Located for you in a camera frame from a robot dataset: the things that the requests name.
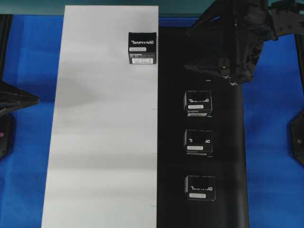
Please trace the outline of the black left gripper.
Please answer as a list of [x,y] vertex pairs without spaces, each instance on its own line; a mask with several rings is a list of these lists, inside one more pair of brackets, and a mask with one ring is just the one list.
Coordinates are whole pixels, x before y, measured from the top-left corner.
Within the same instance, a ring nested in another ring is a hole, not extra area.
[[17,87],[0,82],[0,115],[4,116],[19,109],[39,103],[39,98]]

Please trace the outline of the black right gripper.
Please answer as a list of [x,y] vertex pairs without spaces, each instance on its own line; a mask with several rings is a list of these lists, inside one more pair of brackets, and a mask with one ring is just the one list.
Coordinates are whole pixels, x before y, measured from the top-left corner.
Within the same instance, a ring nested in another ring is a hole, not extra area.
[[249,83],[253,80],[263,45],[261,40],[238,40],[228,58],[200,58],[185,64],[184,67],[200,74],[221,77],[233,86]]

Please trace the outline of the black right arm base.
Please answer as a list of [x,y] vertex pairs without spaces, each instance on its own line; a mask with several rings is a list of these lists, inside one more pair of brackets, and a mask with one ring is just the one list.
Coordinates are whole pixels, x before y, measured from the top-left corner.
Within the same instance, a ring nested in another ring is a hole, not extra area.
[[292,155],[304,165],[304,111],[290,122]]

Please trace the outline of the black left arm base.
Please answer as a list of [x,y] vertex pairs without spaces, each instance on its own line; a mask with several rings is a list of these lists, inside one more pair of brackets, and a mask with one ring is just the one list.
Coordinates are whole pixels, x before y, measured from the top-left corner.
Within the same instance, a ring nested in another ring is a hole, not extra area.
[[12,114],[0,118],[0,159],[6,157],[13,149],[16,131],[16,119]]

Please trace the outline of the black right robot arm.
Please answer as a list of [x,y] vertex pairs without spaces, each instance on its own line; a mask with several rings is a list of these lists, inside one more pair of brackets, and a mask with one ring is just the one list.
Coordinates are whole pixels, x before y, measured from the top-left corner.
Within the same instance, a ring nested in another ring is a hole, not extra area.
[[267,0],[216,0],[186,34],[199,44],[206,37],[219,38],[219,50],[185,68],[226,79],[232,86],[251,82],[264,42],[304,33],[303,11],[295,0],[271,5]]

